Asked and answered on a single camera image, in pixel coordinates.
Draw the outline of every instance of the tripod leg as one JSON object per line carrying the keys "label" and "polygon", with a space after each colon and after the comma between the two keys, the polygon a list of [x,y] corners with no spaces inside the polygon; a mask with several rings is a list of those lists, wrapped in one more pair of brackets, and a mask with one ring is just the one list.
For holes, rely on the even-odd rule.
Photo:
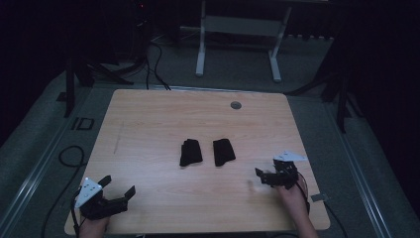
{"label": "tripod leg", "polygon": [[283,92],[283,94],[284,95],[288,95],[288,96],[296,96],[296,95],[299,95],[299,94],[301,94],[301,93],[303,93],[303,92],[305,92],[305,91],[307,91],[309,89],[312,89],[312,88],[314,88],[314,87],[316,87],[318,85],[321,85],[324,82],[330,81],[336,75],[337,75],[336,73],[331,73],[331,74],[329,74],[329,75],[327,75],[327,76],[325,76],[325,77],[323,77],[323,78],[321,78],[319,80],[313,80],[313,81],[309,82],[308,84],[303,85],[302,87],[299,87],[299,88],[297,88],[297,89],[295,89],[293,91]]}
{"label": "tripod leg", "polygon": [[113,79],[114,81],[116,81],[117,83],[120,84],[129,84],[132,85],[134,84],[134,82],[131,81],[127,81],[124,78],[119,77],[118,75],[116,75],[115,73],[113,73],[112,71],[108,70],[108,68],[102,66],[100,63],[93,61],[92,59],[86,57],[86,56],[81,56],[81,58],[89,65],[91,65],[92,67],[94,67],[96,70],[102,72],[103,74],[105,74],[106,76],[108,76],[109,78]]}
{"label": "tripod leg", "polygon": [[336,80],[330,80],[327,83],[327,86],[321,93],[321,98],[323,102],[332,102],[336,97],[337,93],[340,91],[342,84],[342,75],[338,74]]}
{"label": "tripod leg", "polygon": [[83,60],[77,58],[73,59],[73,71],[77,76],[80,85],[92,87],[95,83],[91,69]]}
{"label": "tripod leg", "polygon": [[346,133],[344,128],[344,118],[346,114],[347,90],[349,85],[349,77],[344,73],[339,95],[339,105],[337,111],[337,125],[343,133]]}
{"label": "tripod leg", "polygon": [[64,117],[67,118],[74,108],[74,71],[72,58],[68,58],[67,63],[65,65],[65,88],[66,108]]}

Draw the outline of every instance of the white tag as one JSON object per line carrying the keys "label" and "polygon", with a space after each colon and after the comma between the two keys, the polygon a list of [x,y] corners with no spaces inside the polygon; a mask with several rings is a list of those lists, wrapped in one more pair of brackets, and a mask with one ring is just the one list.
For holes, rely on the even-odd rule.
{"label": "white tag", "polygon": [[299,154],[293,153],[291,151],[284,151],[283,154],[274,156],[274,159],[277,161],[284,161],[284,162],[290,162],[290,161],[307,161],[308,158],[305,156],[301,156]]}

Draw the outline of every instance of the wire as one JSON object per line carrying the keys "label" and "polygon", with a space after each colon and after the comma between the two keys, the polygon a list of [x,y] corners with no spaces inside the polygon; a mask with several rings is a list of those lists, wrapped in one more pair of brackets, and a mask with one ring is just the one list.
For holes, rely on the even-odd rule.
{"label": "wire", "polygon": [[308,200],[308,197],[306,196],[305,191],[303,190],[303,188],[299,185],[299,183],[296,183],[296,185],[299,188],[300,193],[302,193],[303,198],[307,201]]}
{"label": "wire", "polygon": [[155,63],[154,69],[151,69],[151,64],[150,64],[149,58],[146,57],[146,65],[148,67],[148,74],[146,76],[146,88],[149,89],[149,76],[150,76],[150,72],[152,72],[152,73],[155,74],[155,78],[157,79],[157,81],[159,81],[160,84],[162,84],[166,90],[170,90],[169,85],[166,82],[164,82],[163,79],[158,75],[158,63],[159,63],[159,61],[161,59],[161,55],[162,55],[161,47],[158,46],[155,43],[151,43],[151,45],[158,48],[159,54],[158,54],[157,62]]}
{"label": "wire", "polygon": [[[78,165],[72,165],[72,164],[68,164],[66,163],[63,159],[62,159],[62,155],[70,150],[70,149],[77,149],[78,151],[80,151],[80,161],[78,163]],[[87,165],[87,163],[83,163],[84,162],[84,151],[81,147],[79,146],[69,146],[65,149],[63,149],[59,155],[58,155],[58,160],[59,162],[69,168],[76,168],[76,170],[74,171],[71,179],[68,181],[68,183],[65,185],[65,187],[62,189],[61,193],[58,195],[58,197],[56,198],[55,202],[52,204],[52,207],[50,208],[49,212],[46,215],[46,218],[44,219],[44,223],[43,223],[43,228],[41,230],[41,237],[44,238],[46,237],[46,229],[47,229],[47,224],[49,222],[50,216],[53,213],[54,208],[56,207],[56,205],[58,204],[59,200],[61,199],[62,195],[65,193],[65,191],[68,189],[68,187],[71,185],[71,183],[74,181],[75,177],[77,176],[78,172],[80,171],[80,169],[84,166]]]}
{"label": "wire", "polygon": [[341,223],[340,219],[337,217],[337,215],[333,212],[333,210],[331,209],[331,207],[327,204],[327,202],[324,201],[324,205],[325,207],[327,207],[328,211],[331,213],[331,215],[333,215],[334,219],[336,219],[337,223],[339,224],[340,228],[343,231],[343,235],[344,237],[348,237],[346,229],[344,228],[344,225]]}
{"label": "wire", "polygon": [[305,189],[306,189],[306,191],[308,191],[308,183],[306,182],[305,177],[300,172],[297,172],[297,173],[302,177],[303,183],[305,184]]}
{"label": "wire", "polygon": [[76,234],[76,238],[79,237],[79,230],[80,230],[80,226],[81,224],[83,224],[84,220],[79,224],[77,224],[77,217],[76,217],[76,212],[74,211],[74,205],[76,204],[76,197],[80,194],[81,188],[74,193],[73,197],[71,198],[71,203],[70,203],[70,211],[71,211],[71,218],[73,219],[73,228],[74,228],[74,232]]}

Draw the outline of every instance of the gray carpet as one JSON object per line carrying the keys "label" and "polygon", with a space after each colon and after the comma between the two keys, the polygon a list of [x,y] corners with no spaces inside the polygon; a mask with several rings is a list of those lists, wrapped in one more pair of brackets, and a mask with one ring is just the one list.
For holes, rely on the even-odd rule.
{"label": "gray carpet", "polygon": [[[179,46],[164,45],[158,65],[158,73],[173,89],[177,86],[192,88],[217,88],[231,90],[283,92],[309,82],[331,42],[322,40],[286,39],[278,56],[283,81],[275,83],[266,52],[249,48],[209,44],[203,77],[196,77],[196,38],[189,37]],[[158,49],[151,48],[151,62],[158,58]],[[17,128],[0,150],[0,209],[6,214],[19,188],[37,163],[52,158],[46,164],[46,172],[39,183],[34,184],[33,196],[24,203],[22,214],[12,224],[10,237],[38,237],[54,201],[73,175],[75,168],[63,166],[59,152],[69,146],[80,146],[89,158],[101,122],[106,113],[112,93],[116,88],[145,88],[144,70],[127,77],[134,86],[121,86],[104,79],[97,79],[93,88],[76,88],[77,107],[72,117],[62,117],[65,105],[55,99],[64,91],[64,77],[52,81],[26,119]],[[162,89],[151,76],[151,89]],[[343,144],[343,135],[338,132],[332,118],[334,103],[322,103],[318,98],[322,86],[301,96],[288,97],[303,144],[310,159],[315,178],[322,192],[330,198],[327,203],[343,223],[349,237],[380,237],[369,218],[366,202],[361,196],[349,164],[349,153]],[[367,122],[351,111],[346,119],[348,141],[352,152],[362,168],[383,219],[393,237],[418,237],[420,223],[409,206],[396,181],[380,145]],[[93,118],[92,130],[71,130],[75,117]],[[76,165],[80,154],[71,149],[64,154],[67,163]],[[83,169],[77,174],[63,197],[57,202],[47,224],[46,237],[68,237],[63,224],[68,215],[69,201],[81,180]],[[344,237],[337,221],[330,215],[331,227],[320,231],[321,237]],[[196,234],[192,237],[274,237],[277,233]],[[147,237],[184,237],[183,235],[147,235]]]}

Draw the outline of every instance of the white table leg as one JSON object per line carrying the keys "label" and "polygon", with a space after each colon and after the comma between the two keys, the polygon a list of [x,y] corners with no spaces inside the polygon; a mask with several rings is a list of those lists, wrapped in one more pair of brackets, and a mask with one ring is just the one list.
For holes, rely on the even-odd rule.
{"label": "white table leg", "polygon": [[204,60],[206,58],[206,46],[205,46],[205,35],[206,35],[206,1],[201,2],[201,28],[200,28],[200,49],[198,50],[197,68],[195,69],[195,75],[202,76],[204,74]]}
{"label": "white table leg", "polygon": [[291,7],[288,7],[286,10],[286,13],[284,14],[283,21],[281,22],[281,26],[278,29],[278,35],[277,35],[277,40],[275,42],[275,46],[272,50],[268,51],[268,58],[269,58],[269,64],[271,65],[272,79],[276,82],[281,81],[280,70],[278,69],[277,54],[278,54],[278,49],[280,48],[281,40],[283,39],[283,36],[284,36],[284,31],[286,29],[290,12],[291,12]]}

